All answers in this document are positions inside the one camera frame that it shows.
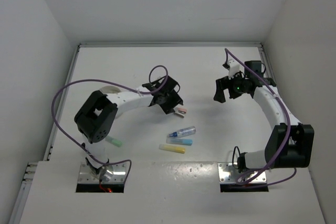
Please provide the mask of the clear blue-capped glue bottle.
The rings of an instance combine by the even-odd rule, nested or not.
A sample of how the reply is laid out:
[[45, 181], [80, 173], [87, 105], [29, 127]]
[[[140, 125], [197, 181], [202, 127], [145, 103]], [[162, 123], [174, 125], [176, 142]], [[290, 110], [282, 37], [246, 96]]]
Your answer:
[[196, 133], [196, 128], [194, 126], [191, 126], [191, 127], [177, 130], [173, 133], [168, 134], [167, 136], [169, 138], [182, 138], [182, 137], [193, 135], [195, 133]]

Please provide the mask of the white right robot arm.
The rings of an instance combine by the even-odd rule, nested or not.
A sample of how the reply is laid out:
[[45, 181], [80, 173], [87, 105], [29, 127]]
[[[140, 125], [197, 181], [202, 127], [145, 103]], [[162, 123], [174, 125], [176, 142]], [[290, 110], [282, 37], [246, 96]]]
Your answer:
[[246, 61], [243, 71], [239, 63], [230, 59], [224, 63], [229, 74], [216, 80], [214, 100], [226, 101], [224, 91], [230, 99], [243, 94], [250, 95], [264, 112], [272, 133], [266, 147], [257, 152], [244, 152], [237, 159], [240, 172], [251, 169], [306, 168], [310, 164], [314, 129], [302, 124], [287, 108], [280, 97], [276, 83], [265, 78], [263, 63], [258, 60]]

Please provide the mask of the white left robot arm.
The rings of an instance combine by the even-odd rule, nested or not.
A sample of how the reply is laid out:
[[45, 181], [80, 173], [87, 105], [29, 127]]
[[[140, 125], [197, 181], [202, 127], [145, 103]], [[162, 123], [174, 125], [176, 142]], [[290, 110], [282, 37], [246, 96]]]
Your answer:
[[160, 106], [165, 114], [171, 114], [177, 105], [183, 105], [175, 87], [178, 82], [168, 77], [166, 81], [145, 83], [135, 92], [123, 91], [106, 94], [94, 91], [75, 115], [74, 122], [85, 138], [83, 147], [89, 152], [86, 162], [98, 175], [109, 162], [103, 141], [109, 135], [114, 120], [121, 114], [144, 107]]

